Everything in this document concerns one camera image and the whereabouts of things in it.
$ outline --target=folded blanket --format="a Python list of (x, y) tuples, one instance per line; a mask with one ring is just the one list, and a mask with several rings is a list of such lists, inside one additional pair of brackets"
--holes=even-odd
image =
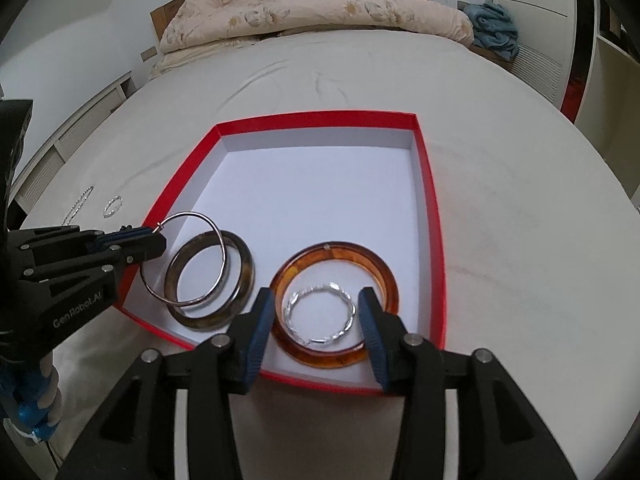
[(402, 28), (469, 46), (473, 27), (456, 9), (429, 0), (186, 0), (160, 42), (164, 53), (211, 41), (299, 27)]
[(464, 12), (474, 28), (474, 45), (491, 50), (507, 60), (517, 56), (520, 51), (516, 42), (518, 28), (503, 6), (494, 3), (470, 4)]

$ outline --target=blue towel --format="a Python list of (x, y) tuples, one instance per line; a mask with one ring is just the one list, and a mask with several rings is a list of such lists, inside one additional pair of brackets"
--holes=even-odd
[(491, 50), (506, 60), (518, 54), (518, 29), (503, 6), (469, 4), (464, 12), (474, 27), (474, 45)]

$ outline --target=jewelry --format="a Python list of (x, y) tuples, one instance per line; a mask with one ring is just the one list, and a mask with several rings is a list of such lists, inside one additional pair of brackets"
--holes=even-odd
[(327, 260), (351, 262), (373, 276), (383, 297), (386, 312), (398, 313), (398, 285), (387, 264), (376, 253), (350, 242), (326, 242), (308, 247), (294, 254), (280, 267), (271, 280), (270, 288), (275, 295), (276, 320), (271, 333), (280, 347), (295, 360), (315, 368), (341, 368), (367, 358), (364, 342), (337, 351), (320, 351), (301, 345), (286, 329), (283, 319), (283, 298), (293, 279), (313, 264)]
[[(181, 309), (167, 305), (169, 314), (181, 325), (194, 330), (215, 330), (228, 325), (246, 306), (254, 288), (255, 266), (249, 247), (238, 235), (222, 231), (222, 239), (228, 246), (235, 247), (240, 254), (240, 276), (236, 288), (225, 303), (212, 314), (203, 317), (187, 317)], [(220, 244), (218, 236), (208, 231), (185, 243), (171, 260), (164, 276), (164, 295), (171, 301), (178, 300), (178, 280), (187, 263), (204, 249)]]
[(82, 194), (78, 197), (78, 200), (76, 200), (73, 207), (71, 208), (71, 211), (66, 214), (65, 219), (62, 221), (61, 225), (65, 226), (71, 224), (71, 221), (78, 214), (78, 211), (82, 209), (82, 206), (86, 202), (86, 199), (89, 198), (89, 195), (91, 195), (91, 192), (93, 190), (94, 186), (89, 186), (82, 192)]
[(176, 213), (159, 222), (158, 227), (156, 227), (153, 230), (153, 232), (154, 233), (160, 232), (164, 228), (165, 224), (167, 224), (167, 222), (170, 222), (171, 220), (175, 220), (176, 218), (181, 218), (183, 216), (194, 216), (196, 218), (199, 218), (200, 220), (205, 221), (207, 224), (209, 224), (209, 226), (211, 227), (211, 230), (216, 233), (216, 236), (220, 241), (220, 250), (222, 251), (222, 265), (220, 267), (220, 272), (218, 273), (218, 277), (216, 278), (215, 283), (206, 294), (204, 294), (203, 296), (200, 296), (199, 298), (195, 298), (194, 300), (171, 301), (171, 300), (168, 300), (167, 298), (163, 298), (162, 296), (160, 296), (148, 285), (145, 279), (143, 264), (140, 264), (140, 279), (142, 280), (142, 283), (143, 285), (145, 285), (145, 288), (146, 290), (148, 290), (149, 294), (151, 294), (154, 298), (156, 298), (156, 300), (160, 300), (167, 305), (176, 306), (176, 307), (192, 306), (198, 303), (203, 303), (204, 301), (207, 301), (209, 298), (212, 298), (218, 286), (224, 282), (224, 279), (226, 277), (226, 272), (228, 271), (228, 265), (226, 261), (226, 247), (224, 242), (222, 241), (222, 233), (220, 232), (220, 229), (218, 229), (218, 226), (213, 223), (213, 220), (211, 220), (207, 216), (204, 216), (202, 213), (196, 213), (193, 211), (183, 211), (181, 213)]
[[(291, 321), (291, 312), (293, 311), (294, 307), (298, 304), (298, 302), (302, 298), (304, 298), (305, 296), (308, 296), (309, 294), (312, 294), (313, 292), (330, 292), (340, 297), (341, 300), (343, 300), (344, 303), (346, 303), (347, 306), (349, 307), (349, 310), (350, 310), (349, 319), (344, 324), (344, 326), (340, 330), (338, 330), (338, 332), (335, 332), (331, 335), (325, 336), (320, 339), (310, 339), (309, 341), (305, 341), (300, 337), (300, 334), (293, 327), (293, 323)], [(328, 343), (332, 343), (334, 341), (338, 341), (338, 339), (340, 339), (343, 335), (345, 335), (351, 329), (351, 327), (353, 326), (353, 320), (356, 317), (356, 311), (357, 311), (356, 304), (353, 303), (351, 296), (346, 290), (344, 290), (340, 285), (337, 285), (337, 283), (327, 283), (325, 285), (308, 286), (307, 288), (304, 288), (299, 292), (294, 292), (289, 298), (289, 301), (287, 301), (286, 306), (282, 310), (282, 319), (284, 320), (284, 324), (286, 325), (287, 329), (289, 329), (289, 333), (293, 336), (293, 339), (295, 339), (298, 343), (303, 344), (304, 346), (308, 346), (311, 343), (325, 345)]]
[(102, 213), (102, 216), (104, 216), (105, 218), (111, 218), (120, 210), (121, 207), (122, 197), (118, 195), (116, 198), (112, 198), (111, 200), (109, 200), (107, 207), (104, 208), (104, 213)]

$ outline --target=wall outlet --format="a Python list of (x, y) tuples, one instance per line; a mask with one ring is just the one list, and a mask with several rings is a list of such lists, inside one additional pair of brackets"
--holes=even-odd
[(142, 54), (140, 54), (140, 57), (142, 58), (142, 61), (146, 61), (147, 59), (151, 59), (157, 54), (158, 51), (154, 46), (152, 46), (151, 48), (146, 49)]

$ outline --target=silver ring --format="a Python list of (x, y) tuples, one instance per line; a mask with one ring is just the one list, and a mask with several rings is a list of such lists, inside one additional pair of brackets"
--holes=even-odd
[(91, 192), (93, 190), (94, 190), (94, 186), (89, 186), (87, 189), (85, 189), (81, 193), (81, 195), (78, 197), (78, 200), (76, 200), (76, 202), (73, 204), (73, 207), (71, 208), (71, 211), (69, 211), (66, 214), (65, 219), (62, 221), (61, 225), (66, 226), (66, 225), (71, 224), (71, 221), (78, 214), (78, 211), (80, 211), (82, 209), (82, 206), (86, 202), (86, 199), (89, 198), (89, 195), (91, 195)]
[(213, 220), (211, 220), (209, 217), (204, 216), (202, 213), (196, 213), (194, 211), (183, 211), (181, 213), (176, 213), (174, 215), (169, 216), (168, 218), (165, 218), (164, 220), (162, 220), (159, 224), (158, 227), (156, 227), (154, 229), (154, 232), (160, 232), (162, 230), (162, 228), (164, 228), (164, 225), (167, 224), (167, 222), (170, 222), (171, 220), (175, 220), (176, 218), (180, 218), (183, 216), (195, 216), (196, 218), (199, 218), (200, 220), (205, 221), (207, 224), (210, 225), (211, 230), (215, 231), (216, 235), (218, 236), (218, 238), (220, 239), (220, 250), (222, 250), (222, 266), (220, 267), (220, 273), (218, 275), (218, 278), (216, 279), (216, 282), (213, 284), (213, 286), (209, 289), (209, 291), (204, 294), (204, 296), (200, 296), (199, 298), (195, 298), (194, 300), (188, 300), (188, 301), (171, 301), (168, 300), (167, 298), (164, 298), (162, 296), (160, 296), (160, 294), (156, 293), (146, 282), (145, 279), (145, 274), (144, 271), (142, 269), (143, 265), (140, 264), (140, 279), (142, 280), (142, 283), (145, 285), (146, 290), (149, 291), (149, 294), (151, 294), (154, 298), (156, 298), (156, 300), (160, 300), (163, 303), (169, 305), (169, 306), (174, 306), (177, 308), (181, 308), (181, 307), (185, 307), (185, 306), (193, 306), (195, 304), (198, 303), (203, 303), (204, 301), (207, 301), (211, 296), (213, 296), (213, 294), (215, 293), (216, 289), (218, 288), (218, 286), (220, 285), (220, 283), (223, 281), (225, 275), (226, 275), (226, 264), (227, 264), (227, 260), (226, 260), (226, 246), (225, 246), (225, 242), (222, 239), (222, 233), (220, 232), (220, 229), (218, 229), (218, 226), (215, 225), (213, 223)]
[[(349, 319), (344, 324), (344, 326), (340, 330), (338, 330), (338, 332), (335, 332), (323, 338), (310, 339), (309, 341), (305, 341), (304, 339), (302, 339), (302, 337), (300, 337), (300, 334), (293, 327), (293, 323), (291, 322), (291, 312), (302, 298), (308, 296), (309, 294), (312, 294), (313, 292), (330, 292), (340, 297), (341, 300), (343, 300), (344, 303), (346, 303), (349, 307)], [(287, 304), (282, 309), (282, 319), (284, 320), (289, 333), (291, 334), (293, 339), (297, 340), (298, 343), (304, 346), (308, 346), (311, 343), (326, 345), (337, 341), (351, 329), (351, 327), (353, 326), (353, 320), (356, 317), (356, 311), (356, 304), (353, 303), (351, 296), (347, 293), (346, 290), (344, 290), (340, 285), (337, 285), (337, 283), (327, 283), (324, 285), (308, 286), (307, 288), (304, 288), (299, 292), (294, 292), (289, 298), (289, 301), (287, 301)]]
[[(118, 203), (118, 205), (114, 207), (111, 211), (109, 211), (109, 208), (112, 205), (114, 205), (116, 202)], [(116, 198), (112, 198), (111, 200), (109, 200), (107, 207), (104, 208), (104, 213), (102, 213), (102, 216), (104, 216), (105, 218), (111, 218), (118, 211), (120, 211), (121, 207), (122, 207), (122, 197), (118, 195)]]

